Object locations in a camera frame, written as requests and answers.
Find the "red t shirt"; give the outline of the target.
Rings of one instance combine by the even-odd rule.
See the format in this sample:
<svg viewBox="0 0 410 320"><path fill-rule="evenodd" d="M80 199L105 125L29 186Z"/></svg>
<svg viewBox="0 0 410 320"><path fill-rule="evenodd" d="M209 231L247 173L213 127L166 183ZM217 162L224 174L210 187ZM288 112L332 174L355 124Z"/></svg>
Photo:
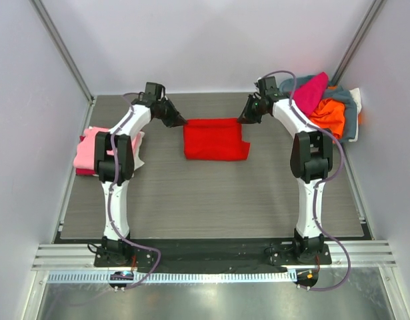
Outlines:
<svg viewBox="0 0 410 320"><path fill-rule="evenodd" d="M183 126L183 142L188 160L244 161L250 150L236 118L190 119Z"/></svg>

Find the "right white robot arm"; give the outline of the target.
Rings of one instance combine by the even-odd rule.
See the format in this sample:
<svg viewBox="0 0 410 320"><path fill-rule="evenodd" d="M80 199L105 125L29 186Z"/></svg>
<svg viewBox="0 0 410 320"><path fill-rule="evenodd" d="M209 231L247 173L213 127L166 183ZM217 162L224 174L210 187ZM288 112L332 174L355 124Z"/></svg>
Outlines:
<svg viewBox="0 0 410 320"><path fill-rule="evenodd" d="M255 86L237 121L260 123L269 114L292 136L290 169L299 187L299 215L291 252L296 262L312 263L324 247L321 207L324 180L333 168L333 141L300 111L292 94L279 90L274 76L259 78Z"/></svg>

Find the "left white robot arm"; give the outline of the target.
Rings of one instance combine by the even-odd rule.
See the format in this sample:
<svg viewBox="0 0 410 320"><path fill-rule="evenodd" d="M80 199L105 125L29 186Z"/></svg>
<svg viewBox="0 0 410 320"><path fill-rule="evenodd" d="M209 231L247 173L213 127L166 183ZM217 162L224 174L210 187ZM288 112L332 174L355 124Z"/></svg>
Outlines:
<svg viewBox="0 0 410 320"><path fill-rule="evenodd" d="M127 191L135 170L132 142L153 119L169 128L187 123L166 96L165 86L147 82L121 120L95 136L94 170L105 198L105 229L95 252L96 267L123 267L134 258L127 219Z"/></svg>

